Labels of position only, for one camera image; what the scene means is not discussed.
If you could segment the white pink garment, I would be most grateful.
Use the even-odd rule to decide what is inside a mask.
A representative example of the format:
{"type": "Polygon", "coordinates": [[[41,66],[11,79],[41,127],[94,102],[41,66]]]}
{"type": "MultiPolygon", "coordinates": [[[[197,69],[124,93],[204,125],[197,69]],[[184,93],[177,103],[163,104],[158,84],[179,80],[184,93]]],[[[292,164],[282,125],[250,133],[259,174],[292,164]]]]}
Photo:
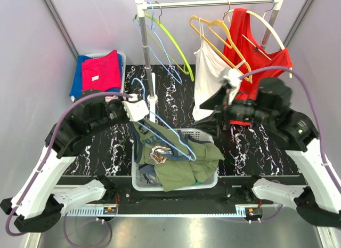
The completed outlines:
{"type": "MultiPolygon", "coordinates": [[[[194,26],[204,33],[204,24],[199,26],[198,20],[193,20],[194,26]]],[[[206,101],[212,95],[214,95],[221,87],[218,77],[222,70],[226,67],[230,67],[219,55],[216,53],[208,43],[200,38],[200,48],[194,53],[196,57],[196,73],[194,80],[194,108],[192,116],[195,121],[201,120],[209,116],[213,111],[207,109],[200,109],[201,103],[206,101]]],[[[237,63],[234,63],[239,69],[241,65],[241,60],[237,55],[237,63]]]]}

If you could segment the olive green tank top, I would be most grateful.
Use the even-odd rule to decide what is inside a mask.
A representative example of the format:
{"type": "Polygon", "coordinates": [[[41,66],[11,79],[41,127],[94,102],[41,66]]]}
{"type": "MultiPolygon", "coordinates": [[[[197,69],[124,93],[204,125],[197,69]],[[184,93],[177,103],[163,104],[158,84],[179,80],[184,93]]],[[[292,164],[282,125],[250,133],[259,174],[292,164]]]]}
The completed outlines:
{"type": "Polygon", "coordinates": [[[164,191],[192,186],[195,181],[205,182],[224,159],[214,143],[194,139],[148,119],[131,122],[128,127],[135,145],[136,163],[154,165],[164,191]]]}

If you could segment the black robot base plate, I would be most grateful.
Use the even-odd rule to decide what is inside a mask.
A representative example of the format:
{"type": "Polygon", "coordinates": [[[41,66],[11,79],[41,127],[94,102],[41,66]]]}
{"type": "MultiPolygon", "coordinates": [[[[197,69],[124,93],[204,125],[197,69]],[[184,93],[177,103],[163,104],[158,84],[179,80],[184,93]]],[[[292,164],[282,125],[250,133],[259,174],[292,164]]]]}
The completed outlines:
{"type": "Polygon", "coordinates": [[[129,176],[110,177],[119,194],[118,213],[122,214],[223,214],[235,213],[236,203],[229,198],[234,188],[250,176],[218,177],[215,187],[181,191],[138,191],[129,176]]]}

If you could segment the blue-grey tank top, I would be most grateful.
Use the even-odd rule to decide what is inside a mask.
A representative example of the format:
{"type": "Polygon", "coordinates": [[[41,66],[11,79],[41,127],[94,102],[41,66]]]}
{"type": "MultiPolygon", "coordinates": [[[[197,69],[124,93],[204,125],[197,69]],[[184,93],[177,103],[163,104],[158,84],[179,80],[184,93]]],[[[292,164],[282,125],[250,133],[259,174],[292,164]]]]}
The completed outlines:
{"type": "Polygon", "coordinates": [[[150,164],[143,164],[139,166],[139,171],[142,173],[143,177],[146,179],[147,183],[152,185],[160,185],[157,180],[157,174],[155,172],[155,166],[150,164]]]}

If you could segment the red tank top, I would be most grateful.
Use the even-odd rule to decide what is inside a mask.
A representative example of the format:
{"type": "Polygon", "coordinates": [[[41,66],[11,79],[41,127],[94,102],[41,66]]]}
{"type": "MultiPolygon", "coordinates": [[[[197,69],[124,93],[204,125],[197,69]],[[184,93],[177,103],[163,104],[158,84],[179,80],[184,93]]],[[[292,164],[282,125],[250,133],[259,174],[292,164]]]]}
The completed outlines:
{"type": "MultiPolygon", "coordinates": [[[[273,53],[267,53],[253,38],[251,32],[251,14],[248,10],[234,9],[230,24],[230,35],[235,46],[241,52],[251,70],[269,66],[283,66],[291,68],[293,66],[288,49],[273,53]]],[[[283,73],[282,70],[267,70],[262,73],[254,74],[252,80],[243,79],[236,99],[256,99],[257,85],[260,80],[267,77],[277,78],[283,73]]]]}

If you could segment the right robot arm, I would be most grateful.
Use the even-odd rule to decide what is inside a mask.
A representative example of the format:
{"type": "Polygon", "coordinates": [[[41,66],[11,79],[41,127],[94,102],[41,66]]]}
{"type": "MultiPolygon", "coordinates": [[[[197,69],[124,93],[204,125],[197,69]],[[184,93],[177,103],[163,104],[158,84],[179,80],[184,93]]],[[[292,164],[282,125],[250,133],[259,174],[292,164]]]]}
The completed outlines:
{"type": "Polygon", "coordinates": [[[255,100],[234,100],[227,104],[230,85],[224,85],[202,109],[213,112],[193,123],[217,138],[231,121],[262,124],[275,142],[284,149],[301,170],[307,186],[296,188],[252,176],[237,190],[237,197],[247,203],[268,200],[290,207],[311,225],[340,228],[340,192],[330,177],[319,151],[320,135],[311,119],[290,108],[292,89],[278,78],[264,78],[258,83],[255,100]]]}

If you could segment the neon green hanger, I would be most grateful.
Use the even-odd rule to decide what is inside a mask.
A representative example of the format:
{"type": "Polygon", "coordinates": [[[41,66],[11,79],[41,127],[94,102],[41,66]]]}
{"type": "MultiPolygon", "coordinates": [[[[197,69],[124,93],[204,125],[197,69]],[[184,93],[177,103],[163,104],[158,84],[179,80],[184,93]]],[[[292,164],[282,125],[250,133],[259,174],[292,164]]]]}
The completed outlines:
{"type": "Polygon", "coordinates": [[[191,81],[194,81],[194,74],[191,69],[191,66],[184,55],[182,49],[180,48],[178,42],[175,40],[173,35],[169,32],[169,30],[161,23],[161,20],[155,18],[155,7],[150,1],[145,0],[137,0],[135,2],[137,13],[133,18],[133,22],[135,23],[136,28],[140,32],[142,38],[142,46],[143,46],[143,54],[145,61],[145,68],[147,70],[147,77],[151,77],[151,63],[150,63],[150,55],[152,53],[154,58],[158,61],[158,63],[171,75],[171,77],[182,84],[182,78],[180,74],[175,70],[175,67],[179,68],[179,70],[190,77],[191,81]],[[173,57],[169,55],[167,52],[165,45],[163,44],[162,39],[156,32],[156,27],[160,28],[163,33],[169,38],[172,45],[175,47],[180,57],[183,60],[183,64],[179,64],[176,62],[173,57]],[[166,59],[168,61],[169,67],[166,67],[165,64],[161,62],[161,60],[157,57],[156,53],[151,49],[148,39],[151,38],[154,43],[164,52],[166,59]]]}

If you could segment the yellow hanger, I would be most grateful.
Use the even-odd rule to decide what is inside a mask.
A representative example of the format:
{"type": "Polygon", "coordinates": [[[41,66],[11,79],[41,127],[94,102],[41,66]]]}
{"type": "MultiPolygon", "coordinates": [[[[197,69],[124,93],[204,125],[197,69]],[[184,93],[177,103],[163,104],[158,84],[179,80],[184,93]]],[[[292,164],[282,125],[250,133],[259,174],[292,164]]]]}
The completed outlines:
{"type": "Polygon", "coordinates": [[[249,65],[249,63],[246,61],[246,59],[244,58],[244,56],[242,55],[242,53],[239,51],[239,49],[237,48],[237,46],[234,44],[230,31],[227,27],[227,25],[225,24],[224,20],[213,20],[213,21],[208,21],[206,19],[200,18],[196,15],[193,15],[190,17],[189,19],[189,24],[191,26],[191,28],[200,35],[200,38],[203,38],[208,45],[216,52],[218,53],[218,55],[226,62],[229,64],[230,67],[233,68],[237,68],[237,66],[235,64],[232,63],[231,60],[229,60],[207,37],[204,36],[203,31],[198,30],[194,24],[192,23],[193,20],[198,20],[199,21],[199,26],[201,27],[201,24],[206,24],[208,26],[208,29],[221,41],[224,43],[224,45],[226,47],[228,47],[229,49],[232,49],[234,52],[237,53],[238,57],[241,60],[241,65],[245,65],[247,67],[248,70],[251,70],[251,67],[249,65]],[[221,28],[225,35],[226,38],[223,39],[212,27],[213,26],[217,26],[219,28],[221,28]]]}

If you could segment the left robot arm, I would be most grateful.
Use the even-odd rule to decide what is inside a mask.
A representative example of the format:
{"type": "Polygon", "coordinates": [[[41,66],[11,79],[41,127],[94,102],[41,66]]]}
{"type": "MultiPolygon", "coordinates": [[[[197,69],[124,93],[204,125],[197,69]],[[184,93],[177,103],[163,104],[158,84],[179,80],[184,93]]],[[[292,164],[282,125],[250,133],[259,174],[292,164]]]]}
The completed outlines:
{"type": "Polygon", "coordinates": [[[93,135],[130,120],[124,103],[131,98],[119,92],[87,91],[64,111],[46,137],[42,154],[24,186],[14,197],[1,201],[1,209],[8,216],[7,234],[17,237],[43,233],[79,206],[114,199],[115,185],[104,176],[65,194],[53,193],[53,189],[93,135]]]}

